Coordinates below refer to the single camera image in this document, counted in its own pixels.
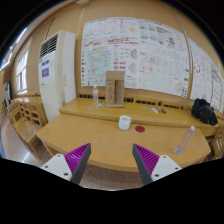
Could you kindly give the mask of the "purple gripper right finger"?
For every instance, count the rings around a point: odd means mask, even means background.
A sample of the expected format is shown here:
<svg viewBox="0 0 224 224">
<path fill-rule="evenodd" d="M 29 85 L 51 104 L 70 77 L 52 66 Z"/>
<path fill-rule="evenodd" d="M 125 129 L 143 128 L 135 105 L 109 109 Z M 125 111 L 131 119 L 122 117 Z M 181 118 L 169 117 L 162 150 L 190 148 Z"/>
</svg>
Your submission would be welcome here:
<svg viewBox="0 0 224 224">
<path fill-rule="evenodd" d="M 133 145 L 132 154 L 143 185 L 148 185 L 181 170 L 181 167 L 168 155 L 159 156 L 137 144 Z"/>
</svg>

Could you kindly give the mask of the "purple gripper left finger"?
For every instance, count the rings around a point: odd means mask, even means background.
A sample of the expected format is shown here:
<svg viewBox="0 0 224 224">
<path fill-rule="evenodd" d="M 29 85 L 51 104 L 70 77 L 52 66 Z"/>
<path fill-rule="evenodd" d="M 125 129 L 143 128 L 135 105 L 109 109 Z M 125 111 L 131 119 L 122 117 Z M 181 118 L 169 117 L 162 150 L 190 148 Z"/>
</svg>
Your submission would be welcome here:
<svg viewBox="0 0 224 224">
<path fill-rule="evenodd" d="M 90 155 L 91 144 L 87 143 L 65 155 L 56 154 L 42 166 L 42 169 L 79 185 Z"/>
</svg>

